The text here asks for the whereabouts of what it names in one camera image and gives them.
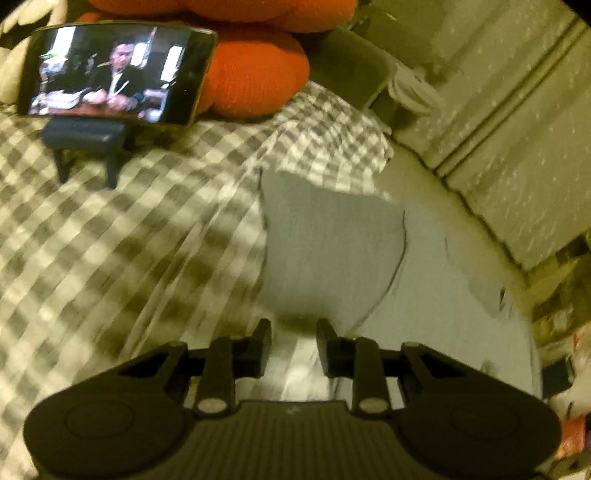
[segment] gray cushion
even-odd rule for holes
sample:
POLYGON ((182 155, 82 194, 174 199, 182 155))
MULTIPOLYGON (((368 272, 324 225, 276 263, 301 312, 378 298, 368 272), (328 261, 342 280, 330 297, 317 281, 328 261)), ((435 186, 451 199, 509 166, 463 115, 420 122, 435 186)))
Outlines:
POLYGON ((266 171, 262 188, 268 228, 262 301, 284 323, 328 318, 344 334, 388 288, 404 246, 402 209, 288 173, 266 171))
POLYGON ((365 110, 387 86, 387 54, 339 27, 306 48, 310 80, 332 90, 358 110, 365 110))

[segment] white sheet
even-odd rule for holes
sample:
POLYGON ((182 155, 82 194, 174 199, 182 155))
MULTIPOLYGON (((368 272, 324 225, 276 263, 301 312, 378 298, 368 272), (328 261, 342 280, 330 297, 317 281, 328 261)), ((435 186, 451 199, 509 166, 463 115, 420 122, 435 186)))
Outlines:
MULTIPOLYGON (((398 278, 358 335, 387 349, 420 342, 476 369, 491 362, 496 378, 539 396, 526 320, 507 300, 496 316, 487 313, 472 296, 469 279, 451 262, 445 230, 431 213, 407 208, 406 227, 408 251, 398 278)), ((402 407, 395 381, 391 397, 395 408, 402 407)))

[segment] smartphone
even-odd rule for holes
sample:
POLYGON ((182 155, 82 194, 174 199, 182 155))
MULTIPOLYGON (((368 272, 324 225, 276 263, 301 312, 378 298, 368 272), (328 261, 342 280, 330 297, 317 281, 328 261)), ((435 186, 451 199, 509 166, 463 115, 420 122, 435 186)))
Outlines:
POLYGON ((40 28, 25 58, 18 113, 190 125, 216 45, 211 30, 170 24, 40 28))

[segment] stand leg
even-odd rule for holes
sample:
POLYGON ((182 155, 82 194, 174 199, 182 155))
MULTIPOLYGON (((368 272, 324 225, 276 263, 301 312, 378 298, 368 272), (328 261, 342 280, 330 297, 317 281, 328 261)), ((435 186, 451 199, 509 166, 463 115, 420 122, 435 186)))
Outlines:
POLYGON ((70 166, 66 163, 64 150, 54 150, 53 160, 56 164, 57 178, 64 184, 70 178, 70 166))
POLYGON ((125 142, 123 143, 123 148, 131 151, 135 150, 135 135, 133 132, 127 133, 125 142))
POLYGON ((117 166, 117 154, 112 153, 105 159, 107 171, 107 187, 115 190, 119 184, 119 171, 117 166))

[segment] bed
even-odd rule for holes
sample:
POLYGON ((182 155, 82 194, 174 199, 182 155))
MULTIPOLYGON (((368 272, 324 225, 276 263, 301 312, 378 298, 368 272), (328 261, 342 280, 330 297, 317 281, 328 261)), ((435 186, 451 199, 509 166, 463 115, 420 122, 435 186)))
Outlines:
POLYGON ((392 154, 372 120, 309 83, 259 123, 140 136, 111 191, 92 159, 58 184, 44 121, 0 110, 2 479, 34 477, 21 427, 44 397, 161 343, 200 348, 273 317, 259 301, 263 171, 373 195, 392 154))
MULTIPOLYGON (((447 265, 445 234, 384 200, 374 178, 395 151, 317 83, 259 122, 140 135, 115 191, 93 159, 59 185, 44 124, 0 107, 2 480, 36 477, 21 429, 43 398, 168 341, 202 348, 248 334, 262 317, 274 350, 262 380, 238 382, 239 399, 333 397, 313 338, 321 317, 383 348, 418 340, 475 368, 494 359, 502 380, 535 392, 523 322, 470 303, 452 268, 439 269, 445 291, 421 278, 447 265), (458 315, 458 298, 439 308, 462 288, 467 310, 458 315), (433 301, 414 309, 421 293, 433 301), (470 342, 483 325, 503 348, 470 342), (516 336, 508 351, 503 337, 516 336)), ((398 405, 394 385, 392 397, 398 405)))

